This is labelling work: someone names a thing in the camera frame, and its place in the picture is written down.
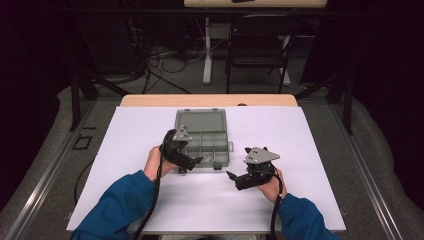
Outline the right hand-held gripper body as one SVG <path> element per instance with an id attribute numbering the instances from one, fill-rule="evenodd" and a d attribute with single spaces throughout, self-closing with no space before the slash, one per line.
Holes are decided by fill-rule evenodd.
<path id="1" fill-rule="evenodd" d="M 247 173 L 238 176 L 237 183 L 235 183 L 236 188 L 244 190 L 268 183 L 275 173 L 272 162 L 279 158 L 279 154 L 273 153 L 267 148 L 252 148 L 244 158 Z"/>

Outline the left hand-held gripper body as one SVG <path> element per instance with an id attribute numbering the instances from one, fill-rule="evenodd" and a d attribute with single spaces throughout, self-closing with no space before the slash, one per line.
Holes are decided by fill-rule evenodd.
<path id="1" fill-rule="evenodd" d="M 177 129 L 171 129 L 166 133 L 163 139 L 161 153 L 166 160 L 178 167 L 192 170 L 196 165 L 195 159 L 182 152 L 190 140 L 191 137 L 184 126 L 180 126 Z"/>

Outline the grey plastic compartment box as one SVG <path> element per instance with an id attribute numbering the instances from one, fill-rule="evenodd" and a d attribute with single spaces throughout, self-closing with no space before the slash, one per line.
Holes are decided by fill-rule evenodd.
<path id="1" fill-rule="evenodd" d="M 222 170 L 229 166 L 232 145 L 228 140 L 224 109 L 182 109 L 176 113 L 175 127 L 184 126 L 191 137 L 182 152 L 191 158 L 211 158 L 196 168 Z"/>

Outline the person's left hand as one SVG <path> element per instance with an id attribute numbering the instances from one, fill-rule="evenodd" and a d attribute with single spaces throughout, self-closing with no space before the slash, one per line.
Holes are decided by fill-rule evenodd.
<path id="1" fill-rule="evenodd" d="M 159 177 L 164 177 L 171 170 L 177 168 L 177 165 L 168 160 L 161 160 L 161 152 L 158 146 L 153 147 L 149 151 L 149 155 L 144 167 L 144 174 L 152 182 L 155 182 Z"/>

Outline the person's right hand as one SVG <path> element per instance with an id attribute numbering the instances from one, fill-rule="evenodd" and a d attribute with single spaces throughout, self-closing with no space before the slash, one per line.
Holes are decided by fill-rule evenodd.
<path id="1" fill-rule="evenodd" d="M 275 173 L 276 175 L 268 183 L 258 186 L 258 189 L 271 203 L 279 204 L 286 196 L 287 191 L 285 190 L 282 171 L 276 169 Z"/>

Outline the white table board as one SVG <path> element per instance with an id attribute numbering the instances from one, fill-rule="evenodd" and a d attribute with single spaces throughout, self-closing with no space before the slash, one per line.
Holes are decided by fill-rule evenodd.
<path id="1" fill-rule="evenodd" d="M 149 150 L 174 125 L 174 107 L 119 107 L 98 150 L 67 228 L 74 230 L 104 191 L 122 176 L 142 169 Z M 264 234 L 271 203 L 256 188 L 239 191 L 229 173 L 241 175 L 248 147 L 279 154 L 288 191 L 315 203 L 333 231 L 346 226 L 323 168 L 304 112 L 299 107 L 236 106 L 225 110 L 233 145 L 228 167 L 173 171 L 161 181 L 157 206 L 144 230 L 151 234 Z"/>

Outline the wooden table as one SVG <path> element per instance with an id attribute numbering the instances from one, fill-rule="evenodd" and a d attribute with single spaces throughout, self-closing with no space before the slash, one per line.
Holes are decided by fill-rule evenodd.
<path id="1" fill-rule="evenodd" d="M 221 107 L 221 106 L 290 106 L 297 100 L 290 94 L 129 94 L 123 107 Z"/>

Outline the white-legged wooden desk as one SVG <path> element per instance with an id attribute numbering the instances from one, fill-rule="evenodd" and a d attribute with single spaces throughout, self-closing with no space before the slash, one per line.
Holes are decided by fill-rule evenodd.
<path id="1" fill-rule="evenodd" d="M 206 9 L 229 9 L 229 8 L 253 8 L 253 9 L 324 9 L 328 0 L 255 0 L 251 2 L 233 3 L 231 0 L 184 0 L 186 8 Z M 205 17 L 204 42 L 205 61 L 203 83 L 209 85 L 212 79 L 212 39 L 224 40 L 227 37 L 229 23 L 218 23 L 210 17 Z"/>

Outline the black metal stand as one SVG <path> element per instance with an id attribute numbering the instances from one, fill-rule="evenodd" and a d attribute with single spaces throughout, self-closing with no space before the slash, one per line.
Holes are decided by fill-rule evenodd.
<path id="1" fill-rule="evenodd" d="M 81 104 L 80 104 L 80 93 L 89 100 L 95 101 L 99 97 L 99 93 L 96 90 L 94 84 L 98 83 L 105 86 L 109 90 L 117 93 L 120 96 L 126 96 L 129 94 L 128 91 L 115 85 L 114 83 L 106 80 L 99 74 L 93 71 L 82 71 L 75 72 L 71 79 L 71 103 L 72 103 L 72 125 L 70 130 L 74 131 L 81 122 Z"/>
<path id="2" fill-rule="evenodd" d="M 303 99 L 312 93 L 318 91 L 324 86 L 329 85 L 330 89 L 326 95 L 326 101 L 328 104 L 336 104 L 340 101 L 341 97 L 343 100 L 343 114 L 342 123 L 346 131 L 352 135 L 353 131 L 351 128 L 352 123 L 352 104 L 353 104 L 353 73 L 342 72 L 334 74 L 333 76 L 313 84 L 306 90 L 301 91 L 295 95 L 296 100 Z"/>

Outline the black folding chair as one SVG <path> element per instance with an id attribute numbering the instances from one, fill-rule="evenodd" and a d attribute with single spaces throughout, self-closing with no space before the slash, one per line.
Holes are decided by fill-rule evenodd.
<path id="1" fill-rule="evenodd" d="M 230 92 L 233 68 L 268 68 L 269 74 L 279 70 L 281 93 L 292 41 L 299 30 L 299 21 L 284 14 L 247 14 L 235 19 L 228 34 L 226 91 Z"/>

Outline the black horizontal bar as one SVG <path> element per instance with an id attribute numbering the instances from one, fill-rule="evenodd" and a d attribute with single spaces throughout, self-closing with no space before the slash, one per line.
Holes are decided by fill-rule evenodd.
<path id="1" fill-rule="evenodd" d="M 220 16 L 236 16 L 253 13 L 271 13 L 271 14 L 289 14 L 296 16 L 314 16 L 314 17 L 353 17 L 367 16 L 370 11 L 325 11 L 325 10 L 289 10 L 289 9 L 253 9 L 253 8 L 229 8 L 229 9 L 75 9 L 75 8 L 47 8 L 52 14 L 108 14 L 108 15 L 146 15 L 146 16 L 202 16 L 202 17 L 220 17 Z"/>

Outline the aluminium floor rail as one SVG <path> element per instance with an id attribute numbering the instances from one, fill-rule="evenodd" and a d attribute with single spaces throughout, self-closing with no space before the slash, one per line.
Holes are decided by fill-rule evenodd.
<path id="1" fill-rule="evenodd" d="M 402 234 L 400 233 L 397 224 L 394 221 L 394 218 L 388 208 L 388 205 L 383 198 L 376 182 L 366 164 L 365 158 L 356 142 L 356 139 L 353 135 L 350 135 L 346 128 L 344 127 L 342 117 L 342 111 L 338 105 L 329 106 L 337 125 L 340 129 L 340 132 L 343 135 L 343 138 L 349 145 L 354 156 L 354 166 L 358 175 L 361 179 L 361 182 L 365 188 L 365 191 L 368 195 L 368 198 L 371 202 L 371 205 L 376 213 L 380 225 L 382 226 L 385 235 L 388 240 L 404 240 Z"/>
<path id="2" fill-rule="evenodd" d="M 71 107 L 63 103 L 59 108 L 35 160 L 6 208 L 0 213 L 0 240 L 23 240 L 40 207 L 48 196 L 64 166 L 78 132 L 88 120 L 96 101 L 87 101 L 80 112 L 80 122 L 71 131 L 72 118 L 66 117 Z"/>

